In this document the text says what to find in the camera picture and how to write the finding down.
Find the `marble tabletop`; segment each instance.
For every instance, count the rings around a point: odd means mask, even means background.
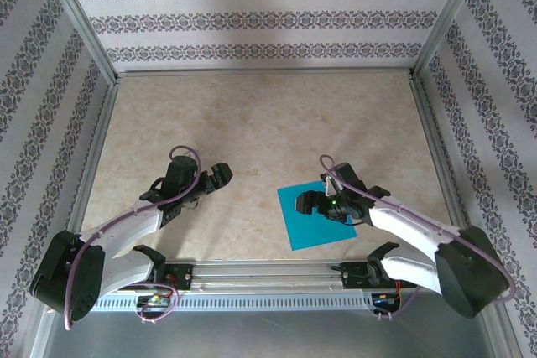
[[[124,78],[83,229],[127,209],[187,144],[203,169],[229,163],[232,182],[143,243],[174,259],[363,258],[396,238],[358,238],[293,252],[277,189],[318,180],[322,153],[370,187],[449,222],[406,74],[193,75]]]

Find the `wire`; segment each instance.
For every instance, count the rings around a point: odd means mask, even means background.
[[[72,298],[72,294],[73,294],[73,284],[75,282],[76,269],[78,268],[78,265],[80,264],[81,259],[82,259],[82,255],[84,255],[84,252],[87,250],[87,248],[90,247],[90,245],[96,239],[101,237],[104,232],[108,231],[110,228],[112,228],[116,224],[122,222],[123,220],[126,220],[127,218],[132,217],[133,215],[136,215],[137,213],[143,213],[143,212],[145,212],[147,210],[152,210],[154,208],[157,208],[160,205],[166,205],[168,203],[173,203],[174,201],[185,197],[198,184],[198,182],[200,180],[200,175],[201,175],[201,161],[200,161],[200,156],[195,151],[195,149],[190,148],[188,146],[183,146],[183,145],[175,146],[169,151],[169,159],[173,160],[174,151],[178,150],[180,148],[184,148],[184,149],[190,151],[192,153],[192,155],[194,156],[194,160],[196,161],[196,164],[197,164],[196,176],[194,177],[194,181],[192,182],[192,184],[185,191],[181,192],[179,195],[176,195],[176,196],[174,196],[174,197],[172,197],[170,199],[161,200],[160,202],[154,203],[154,204],[151,204],[151,205],[145,205],[144,207],[141,207],[140,209],[138,209],[136,211],[135,210],[130,210],[127,213],[125,213],[123,215],[120,215],[119,217],[114,218],[108,224],[104,225],[101,229],[99,229],[92,236],[90,236],[90,238],[86,241],[86,243],[84,243],[84,245],[81,247],[81,249],[76,253],[75,260],[73,260],[73,263],[72,263],[70,271],[69,271],[69,277],[67,278],[67,286],[65,287],[64,326],[65,326],[66,330],[71,330],[72,327],[73,327],[73,322],[70,319],[71,298]],[[168,287],[167,284],[157,284],[157,283],[155,283],[154,285],[155,286],[163,286],[163,287],[166,287],[166,288]]]
[[[325,158],[328,158],[330,160],[330,162],[331,162],[331,167],[330,168],[328,168],[326,166],[325,161],[324,161]],[[334,169],[334,166],[336,165],[336,162],[334,161],[334,158],[332,158],[330,155],[326,155],[326,154],[321,155],[319,157],[319,162],[321,163],[321,166],[326,171],[326,173],[329,174],[340,186],[343,186],[344,188],[352,190],[353,192],[358,193],[361,196],[367,197],[370,200],[373,200],[373,201],[378,202],[380,204],[387,205],[388,207],[391,207],[391,208],[395,209],[396,211],[398,211],[401,215],[405,215],[407,218],[411,219],[412,221],[418,222],[421,225],[423,225],[423,226],[425,226],[425,227],[427,227],[427,228],[429,228],[429,229],[431,229],[433,231],[438,232],[439,234],[446,235],[446,236],[450,237],[452,240],[461,243],[463,246],[467,247],[472,252],[475,252],[477,255],[479,255],[480,257],[485,259],[487,262],[492,264],[495,268],[497,268],[503,274],[503,276],[505,278],[507,278],[507,280],[509,282],[509,294],[507,296],[505,296],[505,297],[500,297],[500,298],[496,299],[495,302],[496,303],[503,303],[503,302],[510,301],[511,299],[514,298],[514,295],[516,294],[517,289],[516,289],[516,284],[515,284],[513,278],[511,277],[511,275],[508,273],[508,271],[505,269],[505,267],[501,263],[497,262],[496,259],[490,257],[486,252],[482,251],[477,246],[471,244],[466,239],[462,239],[461,237],[459,237],[459,236],[457,236],[455,234],[452,234],[449,231],[444,231],[444,229],[441,226],[437,225],[436,223],[434,223],[432,221],[426,220],[426,219],[420,217],[419,215],[416,215],[415,213],[413,213],[412,211],[410,211],[408,209],[405,209],[401,205],[396,205],[395,203],[391,203],[391,202],[389,202],[387,200],[382,200],[382,199],[380,199],[380,198],[378,198],[376,196],[370,195],[368,192],[365,192],[363,190],[357,189],[354,186],[351,186],[350,184],[344,182],[343,180],[338,178],[337,174],[334,172],[333,169]],[[403,308],[409,304],[409,301],[413,299],[415,294],[416,294],[416,292],[414,292],[412,294],[412,296],[409,298],[407,303],[405,305],[403,305]]]
[[[401,305],[403,304],[403,297],[401,296],[401,282],[397,280],[395,284],[397,285],[397,298],[399,299],[399,309],[401,309]]]
[[[367,311],[368,311],[369,313],[371,313],[371,314],[372,314],[375,318],[377,318],[377,319],[378,319],[378,316],[375,314],[375,312],[374,312],[375,310],[378,310],[378,311],[380,311],[380,312],[384,312],[384,313],[385,313],[385,317],[388,317],[389,315],[392,314],[389,310],[384,309],[384,308],[381,308],[380,306],[375,306],[374,308],[375,308],[374,310],[367,309]]]
[[[348,224],[346,222],[341,222],[344,226],[359,226],[360,224],[362,224],[362,222],[355,222],[354,224]]]
[[[421,287],[417,286],[414,289],[414,292],[412,293],[412,295],[410,295],[410,298],[406,301],[406,304],[404,304],[404,305],[400,304],[399,308],[393,313],[390,313],[387,309],[383,309],[383,308],[380,308],[378,306],[374,307],[375,310],[379,310],[381,312],[384,312],[385,314],[376,315],[372,310],[368,310],[368,312],[371,312],[373,314],[373,316],[375,316],[379,320],[380,319],[390,319],[390,320],[395,319],[409,307],[409,305],[412,303],[412,301],[414,301],[414,299],[416,298],[416,296],[418,295],[418,292],[420,290],[421,290]]]
[[[147,319],[144,316],[144,313],[145,313],[145,309],[147,308],[148,305],[143,306],[142,309],[140,310],[140,313],[138,313],[138,312],[136,313],[143,322],[149,321],[151,323],[156,323],[159,320],[164,319],[166,316],[171,314],[175,310],[175,308],[177,308],[177,305],[179,304],[179,293],[177,292],[177,288],[175,288],[175,287],[172,287],[172,286],[167,285],[167,284],[150,283],[150,282],[134,283],[133,285],[134,286],[141,286],[141,287],[149,287],[149,288],[150,287],[167,288],[175,296],[174,302],[172,304],[170,304],[169,307],[162,314],[157,316],[156,318]]]
[[[175,277],[172,276],[171,274],[166,274],[165,279],[166,279],[166,280],[170,280],[172,285],[174,285],[174,286],[177,285],[177,280],[176,280]],[[173,294],[174,294],[173,291],[170,292],[170,293],[168,294],[168,298],[171,298],[171,296],[172,296]]]

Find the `white wall panel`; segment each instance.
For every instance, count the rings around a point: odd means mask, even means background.
[[[19,356],[29,285],[66,228],[107,83],[60,0],[0,0],[0,357]]]
[[[383,65],[383,59],[389,55],[397,60],[390,60],[388,65],[411,67],[415,50],[419,51],[425,42],[445,1],[80,0],[120,72],[319,65],[315,60],[319,55],[303,52],[303,46],[295,46],[292,54],[282,60],[281,55],[268,52],[247,51],[232,55],[236,45],[240,44],[282,49],[286,44],[337,47],[353,43],[352,52],[340,52],[336,56],[325,52],[321,57],[330,58],[328,64],[332,67],[359,67]],[[289,15],[292,23],[278,23]],[[422,17],[408,19],[405,17],[408,15]],[[177,50],[201,44],[213,49],[228,47],[229,52],[216,54],[212,51],[200,57],[199,52],[177,56],[175,52],[155,54],[151,50],[155,46]],[[412,51],[386,54],[378,44]],[[130,57],[125,49],[138,57]]]

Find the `blue cloth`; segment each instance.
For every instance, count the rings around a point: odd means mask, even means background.
[[[353,226],[344,226],[337,221],[328,220],[323,215],[316,214],[315,209],[312,215],[304,215],[295,211],[296,198],[307,190],[324,192],[325,187],[321,181],[317,181],[278,189],[279,203],[284,214],[291,250],[298,251],[357,236]],[[347,222],[352,222],[351,217],[347,217]]]

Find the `wall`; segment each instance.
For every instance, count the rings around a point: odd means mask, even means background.
[[[468,220],[518,284],[524,356],[537,356],[536,1],[465,0],[422,77]]]
[[[28,288],[66,228],[107,84],[60,0],[0,0],[0,357],[17,356]]]
[[[80,0],[117,71],[411,67],[446,0]]]

